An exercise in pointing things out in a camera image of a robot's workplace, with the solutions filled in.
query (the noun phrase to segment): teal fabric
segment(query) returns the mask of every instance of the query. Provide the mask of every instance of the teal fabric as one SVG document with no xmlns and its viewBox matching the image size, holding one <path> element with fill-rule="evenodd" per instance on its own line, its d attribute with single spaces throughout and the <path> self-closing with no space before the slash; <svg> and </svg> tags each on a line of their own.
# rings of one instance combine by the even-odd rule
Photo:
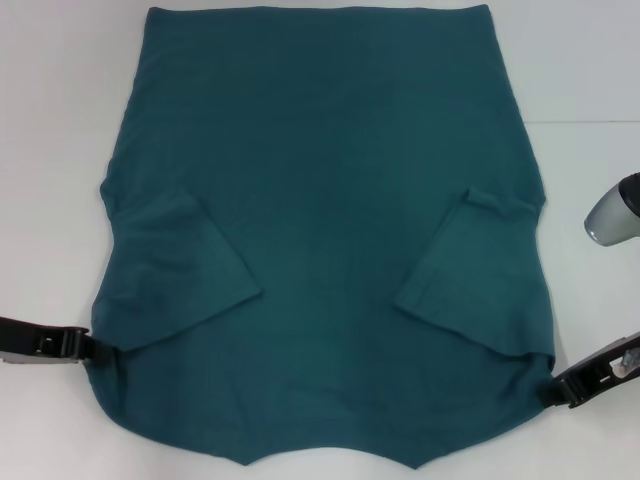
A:
<svg viewBox="0 0 640 480">
<path fill-rule="evenodd" d="M 101 193 L 88 373 L 129 430 L 417 468 L 542 410 L 545 197 L 486 6 L 151 9 Z"/>
</svg>

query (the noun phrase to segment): white table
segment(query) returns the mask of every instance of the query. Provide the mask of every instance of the white table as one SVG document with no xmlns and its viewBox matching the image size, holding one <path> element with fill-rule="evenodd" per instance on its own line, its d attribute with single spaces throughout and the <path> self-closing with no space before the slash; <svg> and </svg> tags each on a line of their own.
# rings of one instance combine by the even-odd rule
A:
<svg viewBox="0 0 640 480">
<path fill-rule="evenodd" d="M 582 228 L 597 199 L 640 170 L 640 2 L 488 3 L 547 189 L 539 245 L 553 297 L 560 371 L 640 330 L 640 242 L 602 248 Z M 1 315 L 88 325 L 111 248 L 98 185 L 129 95 L 146 10 L 153 5 L 251 3 L 0 0 Z M 98 407 L 78 366 L 0 365 L 0 478 L 630 479 L 640 475 L 639 401 L 640 380 L 577 410 L 547 410 L 417 472 L 329 448 L 280 454 L 245 468 L 117 427 Z"/>
</svg>

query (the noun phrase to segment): white background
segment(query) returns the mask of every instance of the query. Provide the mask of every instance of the white background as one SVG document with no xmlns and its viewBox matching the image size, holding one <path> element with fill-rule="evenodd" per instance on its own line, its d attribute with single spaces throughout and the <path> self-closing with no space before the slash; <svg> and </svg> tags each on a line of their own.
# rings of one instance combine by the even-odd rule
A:
<svg viewBox="0 0 640 480">
<path fill-rule="evenodd" d="M 598 247 L 582 221 L 640 171 L 640 2 L 488 2 L 548 196 L 539 245 L 561 371 L 640 330 L 640 241 Z M 338 7 L 339 1 L 272 2 Z M 369 1 L 455 8 L 472 1 Z M 0 315 L 88 325 L 111 248 L 98 185 L 150 6 L 232 1 L 0 0 Z M 640 380 L 584 407 L 547 410 L 495 440 L 412 471 L 341 449 L 250 467 L 117 427 L 78 366 L 0 365 L 0 478 L 603 479 L 640 475 Z"/>
</svg>

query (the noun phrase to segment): white surface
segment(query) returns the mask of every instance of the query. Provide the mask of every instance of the white surface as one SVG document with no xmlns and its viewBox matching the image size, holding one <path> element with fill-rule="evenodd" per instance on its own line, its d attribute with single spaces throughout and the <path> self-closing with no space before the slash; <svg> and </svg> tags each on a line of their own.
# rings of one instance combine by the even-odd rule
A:
<svg viewBox="0 0 640 480">
<path fill-rule="evenodd" d="M 453 8 L 475 3 L 366 4 Z M 640 330 L 640 241 L 606 249 L 582 229 L 597 199 L 640 170 L 640 123 L 633 122 L 640 120 L 640 2 L 488 3 L 549 199 L 539 243 L 553 296 L 561 370 Z M 153 5 L 241 4 L 0 0 L 1 315 L 88 324 L 110 249 L 98 185 L 129 94 L 146 10 Z M 498 439 L 417 472 L 340 449 L 281 454 L 241 467 L 117 427 L 96 404 L 82 368 L 0 365 L 0 478 L 637 478 L 639 399 L 640 381 L 632 382 L 578 410 L 548 410 Z"/>
</svg>

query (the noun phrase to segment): teal shirt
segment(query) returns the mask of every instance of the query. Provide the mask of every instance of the teal shirt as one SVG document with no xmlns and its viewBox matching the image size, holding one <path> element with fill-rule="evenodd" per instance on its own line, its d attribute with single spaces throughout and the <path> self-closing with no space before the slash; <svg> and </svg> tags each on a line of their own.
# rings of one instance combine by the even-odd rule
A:
<svg viewBox="0 0 640 480">
<path fill-rule="evenodd" d="M 486 6 L 151 9 L 101 193 L 117 423 L 410 467 L 542 410 L 544 193 Z"/>
</svg>

